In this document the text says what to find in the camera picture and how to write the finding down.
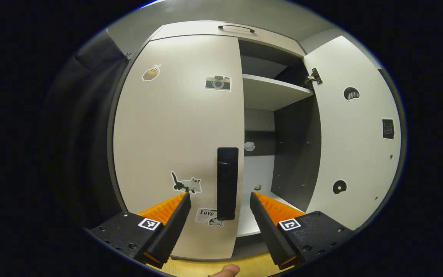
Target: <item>door handle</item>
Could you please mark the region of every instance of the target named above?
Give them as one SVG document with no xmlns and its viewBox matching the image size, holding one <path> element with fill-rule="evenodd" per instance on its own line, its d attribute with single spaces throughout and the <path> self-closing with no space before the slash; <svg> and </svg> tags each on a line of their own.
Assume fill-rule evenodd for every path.
<svg viewBox="0 0 443 277">
<path fill-rule="evenodd" d="M 245 26 L 237 26 L 237 25 L 230 25 L 230 24 L 223 24 L 223 25 L 218 25 L 218 28 L 223 29 L 223 27 L 225 26 L 232 26 L 232 27 L 239 27 L 239 28 L 246 28 L 249 29 L 251 31 L 251 33 L 255 33 L 254 29 L 251 29 L 249 27 L 245 27 Z"/>
<path fill-rule="evenodd" d="M 239 171 L 239 149 L 218 148 L 217 211 L 218 220 L 235 219 L 237 202 L 237 179 Z"/>
</svg>

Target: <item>black circular sticker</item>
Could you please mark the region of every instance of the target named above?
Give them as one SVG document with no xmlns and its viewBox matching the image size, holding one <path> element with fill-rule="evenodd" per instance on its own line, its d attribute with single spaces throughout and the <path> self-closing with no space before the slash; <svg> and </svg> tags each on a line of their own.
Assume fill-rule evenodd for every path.
<svg viewBox="0 0 443 277">
<path fill-rule="evenodd" d="M 348 101 L 350 101 L 351 99 L 360 98 L 360 93 L 358 92 L 358 90 L 352 87 L 346 88 L 343 94 L 345 95 L 345 99 Z"/>
<path fill-rule="evenodd" d="M 346 182 L 343 180 L 336 181 L 333 186 L 334 194 L 346 191 Z"/>
</svg>

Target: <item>sticker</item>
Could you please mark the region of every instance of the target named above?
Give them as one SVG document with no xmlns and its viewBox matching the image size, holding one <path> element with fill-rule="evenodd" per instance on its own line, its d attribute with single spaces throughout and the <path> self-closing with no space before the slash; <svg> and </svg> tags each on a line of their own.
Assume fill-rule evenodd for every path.
<svg viewBox="0 0 443 277">
<path fill-rule="evenodd" d="M 153 231 L 158 226 L 160 226 L 160 221 L 156 221 L 153 219 L 143 219 L 143 221 L 141 221 L 141 223 L 139 223 L 138 226 Z"/>
<path fill-rule="evenodd" d="M 345 95 L 345 99 L 348 101 L 360 98 L 360 93 L 358 90 L 352 87 L 346 88 L 343 94 Z"/>
<path fill-rule="evenodd" d="M 301 226 L 295 219 L 288 219 L 288 220 L 280 221 L 278 224 L 285 231 L 299 228 Z"/>
<path fill-rule="evenodd" d="M 209 90 L 222 90 L 231 91 L 231 79 L 230 77 L 223 77 L 220 75 L 214 75 L 212 77 L 206 77 L 206 84 L 204 88 Z"/>
<path fill-rule="evenodd" d="M 244 149 L 246 149 L 246 151 L 251 152 L 252 150 L 254 150 L 254 148 L 255 148 L 254 142 L 246 142 L 244 144 Z"/>
<path fill-rule="evenodd" d="M 223 220 L 218 220 L 218 217 L 212 217 L 208 224 L 211 226 L 223 226 Z"/>
<path fill-rule="evenodd" d="M 216 217 L 217 212 L 216 209 L 199 208 L 196 213 L 196 222 L 205 222 L 212 217 Z"/>
<path fill-rule="evenodd" d="M 193 194 L 202 193 L 201 179 L 191 177 L 190 180 L 178 181 L 174 171 L 171 171 L 170 173 L 172 175 L 172 180 L 174 181 L 174 191 L 187 191 Z"/>
<path fill-rule="evenodd" d="M 145 74 L 143 74 L 141 79 L 143 79 L 144 82 L 148 82 L 155 79 L 159 73 L 160 73 L 160 65 L 153 65 L 152 68 L 146 70 Z"/>
<path fill-rule="evenodd" d="M 338 194 L 343 191 L 346 191 L 346 182 L 343 180 L 336 181 L 333 185 L 334 194 Z"/>
<path fill-rule="evenodd" d="M 382 119 L 382 138 L 394 140 L 394 121 L 392 118 Z"/>
</svg>

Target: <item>finger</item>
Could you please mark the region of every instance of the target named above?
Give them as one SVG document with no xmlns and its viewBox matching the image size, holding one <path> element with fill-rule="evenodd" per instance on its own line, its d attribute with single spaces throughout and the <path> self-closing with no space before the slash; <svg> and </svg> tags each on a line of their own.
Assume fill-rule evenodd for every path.
<svg viewBox="0 0 443 277">
<path fill-rule="evenodd" d="M 211 275 L 211 277 L 235 277 L 240 272 L 240 268 L 236 265 L 226 265 L 224 266 L 220 272 L 215 275 Z"/>
</svg>

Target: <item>open cabinet door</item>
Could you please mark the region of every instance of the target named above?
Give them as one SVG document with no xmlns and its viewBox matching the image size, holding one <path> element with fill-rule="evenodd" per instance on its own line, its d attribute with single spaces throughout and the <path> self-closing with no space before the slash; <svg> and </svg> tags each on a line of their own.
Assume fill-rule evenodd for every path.
<svg viewBox="0 0 443 277">
<path fill-rule="evenodd" d="M 215 76 L 224 77 L 220 89 Z M 192 208 L 172 256 L 232 256 L 244 162 L 241 76 L 236 37 L 190 35 L 148 42 L 123 86 L 113 151 L 128 210 L 142 212 L 180 191 L 191 193 Z M 219 147 L 238 148 L 234 220 L 217 220 Z"/>
<path fill-rule="evenodd" d="M 318 179 L 306 212 L 320 210 L 347 228 L 360 227 L 389 190 L 401 133 L 394 98 L 372 62 L 343 36 L 306 55 L 321 124 Z"/>
</svg>

